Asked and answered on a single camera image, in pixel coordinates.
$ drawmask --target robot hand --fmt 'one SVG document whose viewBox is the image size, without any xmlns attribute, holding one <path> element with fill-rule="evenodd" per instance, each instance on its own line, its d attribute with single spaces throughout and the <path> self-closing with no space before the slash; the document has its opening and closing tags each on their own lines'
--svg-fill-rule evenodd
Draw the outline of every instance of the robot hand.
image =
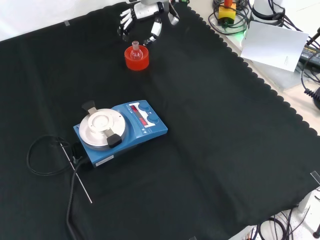
<svg viewBox="0 0 320 240">
<path fill-rule="evenodd" d="M 161 33 L 162 22 L 160 15 L 165 12 L 166 4 L 168 4 L 168 18 L 172 25 L 176 25 L 179 22 L 180 18 L 178 13 L 174 9 L 172 2 L 176 1 L 189 3 L 189 0 L 165 0 L 164 2 L 161 1 L 163 0 L 148 0 L 148 4 L 138 2 L 132 8 L 129 8 L 120 14 L 121 21 L 118 27 L 118 34 L 122 36 L 122 39 L 124 41 L 127 42 L 129 40 L 129 32 L 136 21 L 154 17 L 151 36 L 143 42 L 144 46 L 149 46 L 159 37 Z"/>
</svg>

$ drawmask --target white paper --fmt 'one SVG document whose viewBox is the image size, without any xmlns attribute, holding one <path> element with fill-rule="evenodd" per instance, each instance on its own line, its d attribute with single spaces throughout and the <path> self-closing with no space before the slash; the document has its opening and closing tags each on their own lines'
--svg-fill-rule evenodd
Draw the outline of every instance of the white paper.
<svg viewBox="0 0 320 240">
<path fill-rule="evenodd" d="M 294 72 L 307 38 L 304 32 L 251 21 L 241 57 Z"/>
</svg>

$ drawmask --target red container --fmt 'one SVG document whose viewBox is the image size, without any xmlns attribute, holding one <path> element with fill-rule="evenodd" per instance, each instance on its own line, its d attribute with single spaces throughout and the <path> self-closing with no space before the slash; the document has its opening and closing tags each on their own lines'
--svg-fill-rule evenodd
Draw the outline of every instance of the red container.
<svg viewBox="0 0 320 240">
<path fill-rule="evenodd" d="M 132 46 L 128 47 L 124 52 L 124 58 L 126 66 L 133 71 L 140 71 L 148 67 L 149 65 L 149 51 L 145 46 L 139 45 L 140 50 L 143 53 L 143 57 L 140 60 L 134 60 L 130 57 Z"/>
</svg>

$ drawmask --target red led display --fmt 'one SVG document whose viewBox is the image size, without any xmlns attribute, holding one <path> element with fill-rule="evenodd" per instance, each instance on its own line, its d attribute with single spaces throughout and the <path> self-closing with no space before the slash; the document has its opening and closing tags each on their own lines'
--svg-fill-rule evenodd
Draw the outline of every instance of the red led display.
<svg viewBox="0 0 320 240">
<path fill-rule="evenodd" d="M 142 117 L 140 117 L 139 120 L 140 120 L 140 122 L 142 123 L 143 126 L 148 125 L 148 123 Z"/>
<path fill-rule="evenodd" d="M 143 126 L 147 126 L 148 123 L 146 122 L 146 120 L 142 117 L 142 115 L 140 114 L 140 112 L 138 111 L 138 109 L 136 108 L 136 106 L 131 105 L 130 106 L 132 111 L 134 112 L 134 114 L 137 116 L 137 118 L 140 120 L 140 122 L 142 123 Z"/>
<path fill-rule="evenodd" d="M 131 109 L 132 109 L 135 113 L 138 112 L 138 109 L 137 109 L 136 106 L 134 106 L 134 105 L 131 106 Z"/>
</svg>

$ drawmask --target white table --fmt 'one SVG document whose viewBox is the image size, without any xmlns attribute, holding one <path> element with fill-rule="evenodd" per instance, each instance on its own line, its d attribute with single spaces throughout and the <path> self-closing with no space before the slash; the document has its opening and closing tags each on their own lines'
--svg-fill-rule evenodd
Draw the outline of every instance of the white table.
<svg viewBox="0 0 320 240">
<path fill-rule="evenodd" d="M 193 0 L 190 1 L 190 4 L 188 6 L 191 7 L 191 9 L 194 10 L 197 14 L 199 14 L 200 17 L 203 18 L 203 20 L 208 25 L 210 25 L 208 22 L 208 17 L 213 12 L 212 1 L 213 0 Z M 228 47 L 230 47 L 233 52 L 237 53 L 240 56 L 241 51 L 239 49 L 239 46 L 236 46 L 236 44 L 232 43 L 232 41 L 225 35 L 220 34 L 220 37 L 223 38 L 223 40 L 227 43 Z M 276 90 L 278 95 L 283 97 L 284 101 L 288 102 L 291 105 L 291 108 L 295 109 L 296 113 L 303 117 L 303 120 L 309 124 L 310 128 L 316 130 L 318 135 L 320 135 L 320 110 L 317 109 L 314 105 L 313 99 L 304 94 L 305 89 L 301 84 L 288 90 L 280 91 L 277 86 L 273 84 L 272 79 L 267 77 L 265 74 L 262 74 L 257 66 L 255 66 L 250 60 L 244 61 L 249 64 L 249 67 L 252 68 L 253 72 L 255 72 L 259 78 L 264 79 L 266 84 L 270 85 L 272 89 Z M 307 88 L 313 91 L 320 87 L 320 85 L 314 82 L 306 82 L 305 85 Z M 301 211 L 306 208 L 309 197 L 310 194 L 308 194 L 305 199 L 301 201 L 299 207 Z M 246 227 L 237 235 L 230 238 L 230 240 L 242 240 L 247 235 L 247 233 L 252 230 L 252 228 L 253 226 Z"/>
</svg>

